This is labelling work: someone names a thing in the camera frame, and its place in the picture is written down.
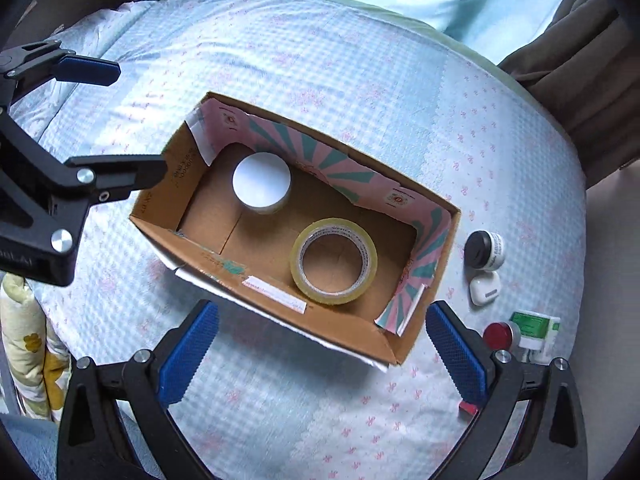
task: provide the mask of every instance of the green label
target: green label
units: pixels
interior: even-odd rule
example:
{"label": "green label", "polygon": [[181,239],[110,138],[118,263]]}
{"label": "green label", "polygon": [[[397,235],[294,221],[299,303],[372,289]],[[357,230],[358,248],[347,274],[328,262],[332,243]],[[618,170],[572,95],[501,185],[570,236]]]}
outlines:
{"label": "green label", "polygon": [[521,312],[514,312],[511,320],[520,327],[520,333],[525,337],[544,339],[549,328],[549,320],[545,317],[530,316]]}

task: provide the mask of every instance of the black lid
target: black lid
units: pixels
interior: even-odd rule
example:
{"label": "black lid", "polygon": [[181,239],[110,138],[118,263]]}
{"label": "black lid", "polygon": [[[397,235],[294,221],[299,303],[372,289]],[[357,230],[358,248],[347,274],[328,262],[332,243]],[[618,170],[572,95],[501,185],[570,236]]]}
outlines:
{"label": "black lid", "polygon": [[487,231],[474,231],[466,239],[465,264],[482,269],[491,256],[491,237]]}

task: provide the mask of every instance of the red object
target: red object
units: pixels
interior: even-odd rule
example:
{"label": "red object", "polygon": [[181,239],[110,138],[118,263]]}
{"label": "red object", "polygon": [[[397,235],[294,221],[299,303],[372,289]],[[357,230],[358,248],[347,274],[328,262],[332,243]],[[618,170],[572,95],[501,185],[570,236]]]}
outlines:
{"label": "red object", "polygon": [[476,408],[472,404],[469,404],[468,402],[465,402],[464,400],[460,401],[460,404],[458,405],[458,407],[460,408],[460,410],[462,410],[465,413],[468,413],[471,416],[476,416],[476,413],[478,412],[478,408]]}
{"label": "red object", "polygon": [[513,343],[513,334],[506,323],[491,323],[484,329],[482,339],[491,350],[508,350]]}

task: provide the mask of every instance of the screw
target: screw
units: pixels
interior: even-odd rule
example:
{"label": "screw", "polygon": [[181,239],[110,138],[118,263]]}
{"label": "screw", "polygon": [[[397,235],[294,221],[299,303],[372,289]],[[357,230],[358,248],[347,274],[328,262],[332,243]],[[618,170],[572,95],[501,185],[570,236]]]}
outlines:
{"label": "screw", "polygon": [[95,173],[89,168],[80,168],[76,173],[78,182],[82,184],[91,184],[94,181]]}
{"label": "screw", "polygon": [[555,359],[554,364],[556,365],[556,368],[562,372],[569,369],[569,363],[562,357]]}
{"label": "screw", "polygon": [[78,368],[80,368],[81,370],[85,370],[86,368],[89,367],[89,365],[91,364],[91,358],[90,357],[81,357],[78,359],[78,362],[76,363],[76,366]]}
{"label": "screw", "polygon": [[51,246],[59,252],[60,254],[64,254],[69,252],[71,247],[73,247],[74,239],[71,236],[71,233],[66,229],[58,229],[57,231],[53,231],[51,235]]}
{"label": "screw", "polygon": [[151,359],[151,352],[145,348],[133,354],[133,360],[137,363],[146,363],[149,359]]}
{"label": "screw", "polygon": [[498,361],[500,361],[501,363],[507,364],[509,361],[511,361],[511,354],[506,350],[498,350],[495,353],[495,358],[498,359]]}

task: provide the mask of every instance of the open cardboard box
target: open cardboard box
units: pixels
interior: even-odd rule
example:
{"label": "open cardboard box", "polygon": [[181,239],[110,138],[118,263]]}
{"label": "open cardboard box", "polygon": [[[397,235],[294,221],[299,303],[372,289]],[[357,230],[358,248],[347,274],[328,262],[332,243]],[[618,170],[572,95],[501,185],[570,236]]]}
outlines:
{"label": "open cardboard box", "polygon": [[[242,130],[243,121],[250,121],[251,129],[259,133],[253,144],[247,140],[250,134],[245,140],[234,137]],[[280,133],[284,148],[276,145],[276,135],[271,137],[269,128]],[[212,136],[215,142],[208,143]],[[300,160],[292,155],[295,136],[304,145],[299,150]],[[260,138],[271,144],[261,145]],[[310,162],[307,148],[311,142],[329,153],[321,155],[323,163]],[[273,151],[290,166],[289,200],[272,215],[244,208],[232,189],[236,165],[255,150]],[[389,364],[404,362],[424,329],[425,309],[434,300],[444,273],[460,220],[455,206],[338,140],[211,92],[162,154],[168,172],[160,184],[140,193],[130,219],[177,276],[368,364],[386,369]],[[392,193],[385,191],[382,202],[371,206],[370,197],[354,195],[329,182],[327,176],[338,175],[327,175],[326,168],[322,169],[329,159],[332,164],[340,160],[375,172],[376,182],[393,185]],[[340,173],[340,178],[353,174]],[[407,204],[411,209],[416,199],[433,208],[427,223],[409,224],[389,216],[398,216]],[[439,220],[431,225],[434,210]],[[311,301],[298,290],[290,274],[289,258],[296,238],[309,224],[324,218],[343,218],[360,225],[371,236],[378,254],[378,271],[371,286],[344,305]],[[426,259],[431,258],[431,263],[416,269],[414,260],[424,259],[428,251]],[[353,272],[350,252],[329,240],[316,252],[324,255],[317,260],[310,257],[309,262],[305,256],[305,272],[309,277],[313,274],[314,284],[323,290],[336,290]],[[421,269],[429,269],[428,275]],[[249,277],[263,286],[249,286]],[[381,328],[385,323],[389,330]]]}

